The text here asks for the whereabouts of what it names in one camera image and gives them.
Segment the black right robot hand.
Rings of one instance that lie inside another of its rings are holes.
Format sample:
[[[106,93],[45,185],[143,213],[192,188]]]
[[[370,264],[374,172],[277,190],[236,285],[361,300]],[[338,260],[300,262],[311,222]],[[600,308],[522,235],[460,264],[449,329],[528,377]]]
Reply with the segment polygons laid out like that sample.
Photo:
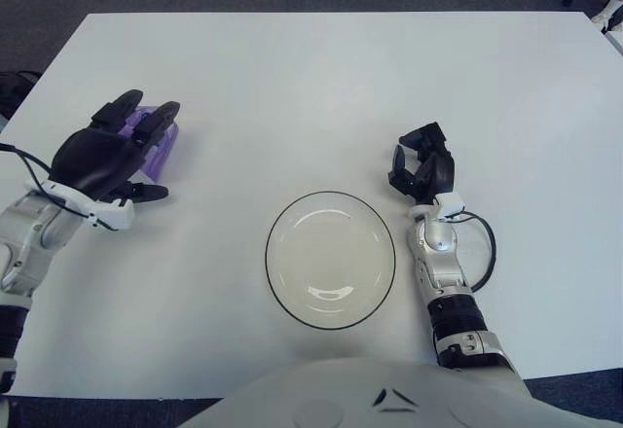
[[[431,123],[400,136],[394,149],[388,183],[415,201],[408,213],[414,221],[448,222],[464,212],[465,203],[454,190],[455,161],[445,142],[439,124]],[[414,173],[406,168],[405,148],[415,151],[420,163]]]

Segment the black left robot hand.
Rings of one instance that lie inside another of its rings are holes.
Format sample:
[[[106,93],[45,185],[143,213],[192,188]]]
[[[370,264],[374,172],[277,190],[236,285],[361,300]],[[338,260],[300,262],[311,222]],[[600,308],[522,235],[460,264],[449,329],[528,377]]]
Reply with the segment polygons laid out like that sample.
[[[136,203],[162,200],[168,188],[130,180],[173,126],[180,104],[169,101],[124,128],[143,93],[131,89],[104,104],[88,126],[57,150],[49,177],[35,184],[42,196],[79,218],[111,231],[126,230]]]

